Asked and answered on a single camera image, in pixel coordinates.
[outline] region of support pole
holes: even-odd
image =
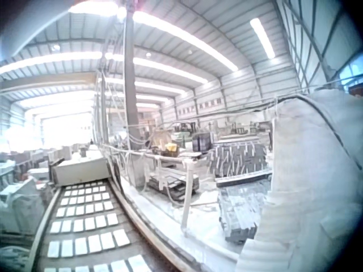
[[[104,73],[102,73],[101,81],[101,125],[102,125],[102,138],[103,143],[108,143],[108,129],[107,129],[107,114],[106,114],[106,80]]]
[[[136,107],[135,70],[134,70],[134,21],[135,1],[127,0],[126,18],[124,21],[124,92],[125,113],[128,132],[133,138],[141,139],[138,129],[138,112]],[[131,149],[139,149],[139,145],[130,142]]]

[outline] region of steel beam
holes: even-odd
[[[138,111],[136,107],[136,89],[135,89],[135,68],[134,58],[134,21],[132,19],[135,12],[135,1],[127,0],[126,18],[124,19],[124,92],[125,92],[125,110],[126,124],[128,132],[133,138],[141,139],[138,129]],[[139,149],[138,144],[130,142],[131,149]]]

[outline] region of cut stone piece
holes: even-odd
[[[92,194],[86,195],[86,202],[92,202],[92,199],[93,199],[93,195]]]
[[[119,223],[119,221],[117,220],[117,215],[116,214],[108,214],[107,215],[107,221],[108,221],[109,226],[117,225]]]
[[[95,227],[95,218],[94,217],[86,218],[85,226],[86,226],[86,231],[94,230],[96,228]]]
[[[95,210],[94,210],[94,205],[93,204],[86,205],[86,214],[92,214],[94,212],[95,212]]]
[[[60,242],[59,241],[51,241],[49,243],[49,248],[48,248],[48,258],[58,258],[59,257],[59,246],[60,246]]]
[[[74,246],[76,255],[84,255],[88,253],[87,241],[85,237],[76,239],[74,241]]]
[[[73,232],[83,231],[83,219],[78,219],[74,221]]]
[[[62,221],[55,221],[52,223],[52,227],[50,228],[50,233],[59,233],[61,229]]]
[[[62,242],[62,257],[72,257],[73,256],[73,241],[63,240]]]
[[[93,267],[93,271],[94,272],[109,272],[108,265],[106,265],[105,263],[102,265],[95,265]]]
[[[92,235],[88,237],[88,246],[90,248],[90,253],[99,252],[102,250],[100,236]]]
[[[93,200],[94,201],[100,201],[102,198],[101,198],[101,194],[94,194],[93,195]]]
[[[66,197],[66,198],[63,198],[62,201],[61,201],[61,206],[66,206],[68,205],[68,201],[69,201],[69,198]]]
[[[75,272],[90,272],[88,266],[77,266]]]
[[[104,215],[96,216],[96,226],[98,228],[103,228],[103,227],[107,226]]]
[[[109,193],[103,193],[102,194],[102,199],[103,200],[109,199]]]
[[[72,220],[64,220],[61,232],[70,232],[72,227]]]
[[[128,239],[125,230],[118,229],[117,231],[113,232],[113,235],[116,239],[116,243],[119,247],[122,247],[124,245],[130,244],[130,240]]]
[[[85,202],[85,197],[78,197],[77,204],[83,204]]]
[[[69,201],[69,205],[74,205],[77,203],[77,197],[71,197]]]
[[[83,215],[85,214],[85,207],[82,206],[78,206],[77,209],[75,210],[75,214],[76,215]]]
[[[96,203],[96,204],[95,204],[95,212],[98,212],[98,211],[103,211],[103,205],[102,205],[102,202],[101,202],[101,203]]]
[[[128,261],[134,272],[151,272],[141,255],[131,257]]]
[[[66,213],[66,216],[73,216],[75,213],[75,207],[69,207],[67,209],[67,213]]]
[[[104,203],[104,209],[105,210],[112,210],[113,209],[113,205],[112,205],[111,201],[106,201],[106,202],[103,202],[103,203]]]
[[[63,216],[64,216],[65,211],[66,211],[66,208],[59,208],[59,209],[57,210],[56,217],[63,217]]]
[[[101,242],[103,250],[115,247],[115,243],[113,242],[112,234],[110,232],[101,234]]]
[[[112,272],[129,272],[125,261],[111,262]]]

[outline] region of conveyor belt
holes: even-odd
[[[108,181],[63,188],[49,217],[34,271],[176,271],[129,221]]]

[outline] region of yellow object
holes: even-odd
[[[167,143],[167,144],[165,145],[165,148],[166,148],[167,150],[169,150],[170,152],[176,152],[176,150],[177,150],[178,146],[177,146],[177,144],[175,144],[175,143]]]

